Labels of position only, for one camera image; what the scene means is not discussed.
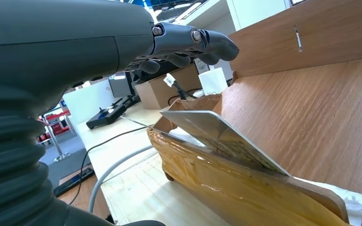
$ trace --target gray cable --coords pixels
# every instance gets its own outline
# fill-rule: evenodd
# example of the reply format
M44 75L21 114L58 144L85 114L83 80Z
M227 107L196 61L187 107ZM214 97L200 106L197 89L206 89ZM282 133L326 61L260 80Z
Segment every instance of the gray cable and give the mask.
M88 211L89 212L93 212L93 207L95 205L95 199L96 199L96 195L98 194L98 190L100 188L100 186L102 185L103 181L105 180L105 178L107 178L109 176L109 174L116 169L120 164L122 164L123 162L127 161L128 159L146 151L151 149L153 146L149 145L147 147L144 147L134 153L129 154L128 156L125 156L124 158L120 159L118 162L116 162L115 164L113 164L109 169L106 170L106 172L99 178L99 180L96 182L94 189L92 190L91 193L91 198L90 198L90 203L88 205Z

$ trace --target white table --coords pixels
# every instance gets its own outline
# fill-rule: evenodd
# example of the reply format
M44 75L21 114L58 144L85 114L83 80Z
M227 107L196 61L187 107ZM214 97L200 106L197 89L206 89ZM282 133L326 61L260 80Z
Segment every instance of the white table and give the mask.
M127 110L126 117L154 124L158 110L144 110L138 103ZM125 119L111 125L90 130L85 122L77 125L77 132L85 148L108 140L120 133L141 126ZM146 130L120 136L90 151L89 158L97 178L116 161L149 145ZM203 203L184 190L177 182L170 182L162 171L162 161L154 148L126 161L115 169L101 186L110 213L120 225L138 220L158 220L168 226L227 226L228 224Z

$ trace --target gray robot arm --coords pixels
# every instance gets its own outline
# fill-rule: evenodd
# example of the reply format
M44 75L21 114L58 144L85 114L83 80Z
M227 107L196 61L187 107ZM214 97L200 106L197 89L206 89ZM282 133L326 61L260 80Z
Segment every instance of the gray robot arm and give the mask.
M0 226L107 226L56 199L35 118L64 91L123 70L155 72L199 57L232 60L224 35L174 24L154 25L142 7L108 0L0 0ZM162 226L149 221L133 226Z

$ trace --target finger joint screw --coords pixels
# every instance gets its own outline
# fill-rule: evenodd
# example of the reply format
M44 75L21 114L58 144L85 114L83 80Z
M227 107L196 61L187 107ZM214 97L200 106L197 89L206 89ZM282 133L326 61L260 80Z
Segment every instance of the finger joint screw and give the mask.
M163 30L160 27L153 27L152 32L153 32L154 35L163 34Z
M200 41L200 32L199 31L193 30L191 35L192 35L192 39L194 41Z

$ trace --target white wall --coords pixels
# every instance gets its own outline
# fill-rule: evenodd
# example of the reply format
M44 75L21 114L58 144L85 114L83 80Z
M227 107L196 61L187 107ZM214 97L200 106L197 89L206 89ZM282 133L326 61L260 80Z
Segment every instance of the white wall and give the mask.
M236 30L240 30L287 8L287 0L227 0Z
M71 122L77 124L88 121L99 113L99 108L107 108L119 98L114 98L109 80L103 80L88 87L66 93L63 99L71 113Z
M232 20L230 13L226 13L223 17L209 24L204 29L215 32L221 32L227 36L235 32L234 22ZM220 60L219 63L214 65L214 68L219 68L219 67L222 67L226 80L232 79L232 70L230 67L230 63L228 63L227 61Z
M224 14L220 19L212 22L203 29L221 32L225 35L229 35L235 32L234 22L230 13Z

